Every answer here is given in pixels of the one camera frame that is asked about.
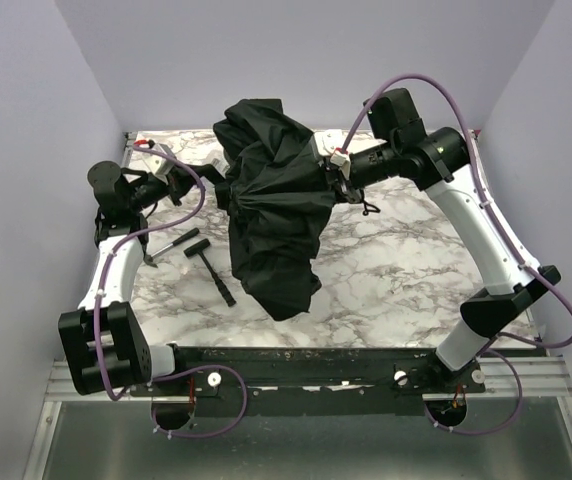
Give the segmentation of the dark green folding umbrella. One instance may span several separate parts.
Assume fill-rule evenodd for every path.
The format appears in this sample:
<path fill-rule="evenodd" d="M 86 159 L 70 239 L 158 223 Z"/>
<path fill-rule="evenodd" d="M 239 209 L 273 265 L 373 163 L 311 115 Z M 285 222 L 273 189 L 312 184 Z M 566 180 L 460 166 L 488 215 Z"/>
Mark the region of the dark green folding umbrella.
<path fill-rule="evenodd" d="M 309 310 L 321 282 L 311 262 L 341 199 L 329 185 L 314 133 L 279 99 L 242 99 L 213 126 L 229 168 L 215 188 L 229 217 L 232 275 L 275 321 Z"/>

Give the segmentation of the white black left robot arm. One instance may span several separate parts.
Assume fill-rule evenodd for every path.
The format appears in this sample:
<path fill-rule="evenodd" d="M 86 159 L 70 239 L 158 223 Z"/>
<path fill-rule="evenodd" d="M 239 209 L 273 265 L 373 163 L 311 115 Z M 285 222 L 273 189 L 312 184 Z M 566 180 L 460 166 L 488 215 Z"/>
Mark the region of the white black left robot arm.
<path fill-rule="evenodd" d="M 61 314 L 58 321 L 79 394 L 105 392 L 118 400 L 130 387 L 175 371 L 172 348 L 147 343 L 130 304 L 153 231 L 144 211 L 164 198 L 179 205 L 193 187 L 223 179 L 211 164 L 180 166 L 170 159 L 163 161 L 158 173 L 123 168 L 112 161 L 90 168 L 87 180 L 98 204 L 97 262 L 77 309 Z"/>

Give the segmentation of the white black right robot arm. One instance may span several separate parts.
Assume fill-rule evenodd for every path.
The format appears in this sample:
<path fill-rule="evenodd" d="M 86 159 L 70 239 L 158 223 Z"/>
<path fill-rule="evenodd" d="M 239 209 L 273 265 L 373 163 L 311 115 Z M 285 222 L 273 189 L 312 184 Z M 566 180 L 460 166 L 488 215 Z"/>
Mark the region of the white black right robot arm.
<path fill-rule="evenodd" d="M 401 177 L 411 180 L 446 216 L 472 256 L 483 287 L 460 307 L 461 318 L 436 348 L 435 368 L 455 374 L 510 322 L 561 280 L 517 239 L 474 171 L 468 146 L 455 129 L 426 131 L 409 91 L 382 94 L 367 113 L 379 145 L 343 153 L 339 130 L 317 133 L 313 152 L 339 198 L 361 203 L 366 187 Z"/>

